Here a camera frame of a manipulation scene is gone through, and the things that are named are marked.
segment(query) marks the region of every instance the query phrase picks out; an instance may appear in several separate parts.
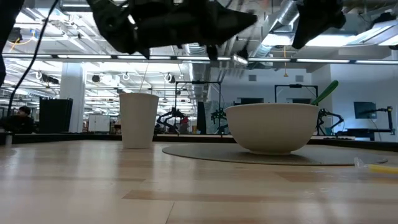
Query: paper cup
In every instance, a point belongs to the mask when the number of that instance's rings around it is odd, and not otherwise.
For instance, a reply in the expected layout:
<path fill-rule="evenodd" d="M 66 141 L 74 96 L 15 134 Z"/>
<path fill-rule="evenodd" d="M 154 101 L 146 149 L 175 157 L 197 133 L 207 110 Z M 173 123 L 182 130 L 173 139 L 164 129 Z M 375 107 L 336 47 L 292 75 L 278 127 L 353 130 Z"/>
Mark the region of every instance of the paper cup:
<path fill-rule="evenodd" d="M 123 147 L 150 148 L 159 97 L 145 93 L 121 93 L 119 99 Z"/>

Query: round gray mat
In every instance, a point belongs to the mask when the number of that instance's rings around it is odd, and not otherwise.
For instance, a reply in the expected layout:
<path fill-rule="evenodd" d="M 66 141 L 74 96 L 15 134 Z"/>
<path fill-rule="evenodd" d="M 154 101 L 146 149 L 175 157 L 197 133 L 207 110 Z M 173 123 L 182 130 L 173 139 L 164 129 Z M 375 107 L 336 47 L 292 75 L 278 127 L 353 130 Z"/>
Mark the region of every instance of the round gray mat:
<path fill-rule="evenodd" d="M 361 150 L 307 145 L 288 156 L 267 156 L 250 153 L 238 144 L 187 144 L 170 146 L 164 153 L 194 159 L 223 162 L 241 162 L 251 164 L 299 165 L 299 166 L 350 166 L 354 158 L 360 158 L 365 164 L 387 162 L 387 158 Z"/>

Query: dark hair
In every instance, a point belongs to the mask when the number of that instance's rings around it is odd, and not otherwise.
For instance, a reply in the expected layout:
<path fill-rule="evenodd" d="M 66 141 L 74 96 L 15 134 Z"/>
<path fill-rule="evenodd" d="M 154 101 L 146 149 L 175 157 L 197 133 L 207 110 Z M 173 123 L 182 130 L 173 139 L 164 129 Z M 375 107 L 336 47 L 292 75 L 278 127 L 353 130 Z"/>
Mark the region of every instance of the dark hair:
<path fill-rule="evenodd" d="M 21 107 L 19 108 L 19 110 L 22 111 L 22 112 L 24 112 L 24 113 L 27 114 L 27 115 L 30 115 L 30 108 L 27 107 L 27 106 L 21 106 Z"/>

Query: green handle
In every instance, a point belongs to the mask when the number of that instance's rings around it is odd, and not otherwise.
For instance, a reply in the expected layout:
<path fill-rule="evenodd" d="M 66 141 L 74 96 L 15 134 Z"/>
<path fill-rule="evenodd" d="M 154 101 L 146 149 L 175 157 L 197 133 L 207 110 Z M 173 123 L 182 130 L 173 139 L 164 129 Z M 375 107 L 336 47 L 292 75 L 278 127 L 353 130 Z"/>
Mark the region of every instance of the green handle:
<path fill-rule="evenodd" d="M 330 93 L 332 93 L 338 86 L 338 81 L 333 81 L 315 100 L 311 102 L 312 105 L 319 104 L 323 99 L 325 99 Z"/>

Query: white bowl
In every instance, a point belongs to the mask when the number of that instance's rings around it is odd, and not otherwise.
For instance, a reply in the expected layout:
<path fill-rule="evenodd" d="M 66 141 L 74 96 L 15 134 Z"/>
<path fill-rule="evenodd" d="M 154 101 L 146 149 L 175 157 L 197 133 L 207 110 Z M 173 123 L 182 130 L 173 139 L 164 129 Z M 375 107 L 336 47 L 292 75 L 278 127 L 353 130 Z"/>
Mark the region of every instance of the white bowl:
<path fill-rule="evenodd" d="M 261 103 L 226 108 L 235 141 L 256 154 L 286 155 L 310 140 L 318 119 L 317 106 Z"/>

